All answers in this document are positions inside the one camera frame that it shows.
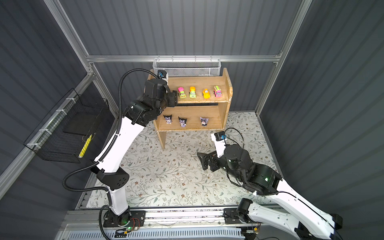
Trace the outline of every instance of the gray wall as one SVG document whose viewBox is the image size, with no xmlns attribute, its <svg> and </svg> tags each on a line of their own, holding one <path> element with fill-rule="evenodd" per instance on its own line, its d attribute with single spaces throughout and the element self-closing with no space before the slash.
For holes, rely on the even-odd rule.
<svg viewBox="0 0 384 240">
<path fill-rule="evenodd" d="M 85 74 L 43 1 L 0 2 L 0 173 Z"/>
<path fill-rule="evenodd" d="M 222 63 L 228 69 L 233 86 L 231 110 L 254 110 L 264 85 L 273 68 L 273 63 Z M 118 85 L 121 75 L 133 68 L 152 69 L 152 63 L 95 63 L 109 91 L 118 103 Z M 123 107 L 144 92 L 148 74 L 133 72 L 122 87 Z"/>
<path fill-rule="evenodd" d="M 61 1 L 90 55 L 274 55 L 281 50 L 299 0 Z M 117 102 L 120 76 L 151 63 L 96 63 Z M 222 63 L 231 110 L 254 110 L 273 63 Z M 126 104 L 143 91 L 144 73 L 128 77 Z"/>
<path fill-rule="evenodd" d="M 43 1 L 0 1 L 0 173 L 23 149 L 23 142 L 56 102 L 86 72 Z M 91 84 L 84 94 L 100 97 Z M 90 155 L 98 154 L 114 118 L 103 122 Z M 88 165 L 32 159 L 0 200 L 0 239 L 54 239 L 80 193 L 62 178 Z M 73 176 L 82 187 L 90 172 Z"/>
<path fill-rule="evenodd" d="M 384 1 L 314 1 L 261 119 L 288 183 L 344 219 L 384 229 Z"/>
</svg>

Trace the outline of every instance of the leaf pattern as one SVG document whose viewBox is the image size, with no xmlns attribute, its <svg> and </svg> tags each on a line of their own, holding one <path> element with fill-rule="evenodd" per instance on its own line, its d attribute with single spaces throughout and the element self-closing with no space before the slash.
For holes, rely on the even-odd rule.
<svg viewBox="0 0 384 240">
<path fill-rule="evenodd" d="M 234 127 L 243 134 L 245 149 L 249 151 L 254 162 L 276 170 L 254 113 L 229 113 L 227 127 Z M 221 169 L 216 172 L 202 170 L 196 153 L 215 150 L 210 138 L 213 132 L 168 132 L 166 149 L 163 150 L 153 123 L 148 124 L 121 161 L 121 167 L 130 176 L 124 186 L 129 205 L 233 205 L 238 204 L 243 197 L 260 204 L 271 203 L 265 197 L 255 197 L 252 193 L 231 184 Z M 229 129 L 226 134 L 242 144 L 238 132 Z M 98 180 L 96 186 L 102 185 Z M 87 207 L 101 207 L 107 203 L 106 193 L 96 190 L 91 193 Z"/>
</svg>

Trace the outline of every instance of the wooden shelf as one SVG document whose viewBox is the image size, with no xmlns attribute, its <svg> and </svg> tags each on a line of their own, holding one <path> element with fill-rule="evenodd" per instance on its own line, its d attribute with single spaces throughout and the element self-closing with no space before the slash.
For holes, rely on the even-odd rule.
<svg viewBox="0 0 384 240">
<path fill-rule="evenodd" d="M 163 115 L 172 115 L 172 124 L 167 124 Z M 187 119 L 187 126 L 181 127 L 179 117 Z M 209 118 L 208 125 L 201 125 L 200 117 Z M 183 106 L 166 108 L 156 120 L 159 132 L 197 131 L 222 129 L 223 124 L 218 106 Z"/>
<path fill-rule="evenodd" d="M 214 86 L 218 85 L 221 89 L 220 98 L 214 95 Z M 203 130 L 223 130 L 227 123 L 229 107 L 232 101 L 233 89 L 232 83 L 226 68 L 223 69 L 223 76 L 215 77 L 170 77 L 168 79 L 170 90 L 176 90 L 179 87 L 184 88 L 186 98 L 177 97 L 178 104 L 184 103 L 217 103 L 215 106 L 176 106 L 166 108 L 157 120 L 154 121 L 156 132 L 159 136 L 161 147 L 165 148 L 167 132 L 170 131 L 203 131 Z M 189 87 L 196 88 L 196 98 L 189 97 Z M 204 99 L 202 91 L 207 88 L 211 97 Z M 172 124 L 167 124 L 163 115 L 172 115 Z M 187 119 L 187 126 L 181 127 L 179 117 Z M 200 117 L 209 118 L 208 125 L 201 125 Z"/>
</svg>

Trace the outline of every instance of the black wire basket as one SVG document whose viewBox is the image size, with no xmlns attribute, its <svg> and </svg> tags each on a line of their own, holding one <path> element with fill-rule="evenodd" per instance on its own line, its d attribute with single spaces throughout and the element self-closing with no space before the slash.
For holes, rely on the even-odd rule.
<svg viewBox="0 0 384 240">
<path fill-rule="evenodd" d="M 24 145 L 43 160 L 80 163 L 108 111 L 106 99 L 76 95 Z"/>
</svg>

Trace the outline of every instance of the shelf board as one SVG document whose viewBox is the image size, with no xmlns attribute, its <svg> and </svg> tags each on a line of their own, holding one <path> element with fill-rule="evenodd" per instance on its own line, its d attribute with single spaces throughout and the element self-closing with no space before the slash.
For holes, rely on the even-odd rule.
<svg viewBox="0 0 384 240">
<path fill-rule="evenodd" d="M 218 85 L 221 89 L 222 96 L 217 98 L 214 95 L 214 86 Z M 179 87 L 184 88 L 184 92 L 187 95 L 186 98 L 181 99 L 177 97 L 178 103 L 225 103 L 228 102 L 228 93 L 225 87 L 225 78 L 223 76 L 216 77 L 171 77 L 168 80 L 168 86 L 172 90 L 176 90 Z M 189 87 L 196 88 L 196 98 L 189 97 Z M 202 92 L 207 88 L 210 98 L 203 98 Z"/>
<path fill-rule="evenodd" d="M 163 115 L 172 115 L 172 124 L 167 124 Z M 179 117 L 187 118 L 187 126 L 181 127 Z M 208 125 L 201 125 L 200 117 L 209 118 Z M 223 129 L 218 106 L 178 106 L 166 108 L 156 123 L 159 132 L 168 131 L 197 131 L 197 130 L 217 130 Z"/>
</svg>

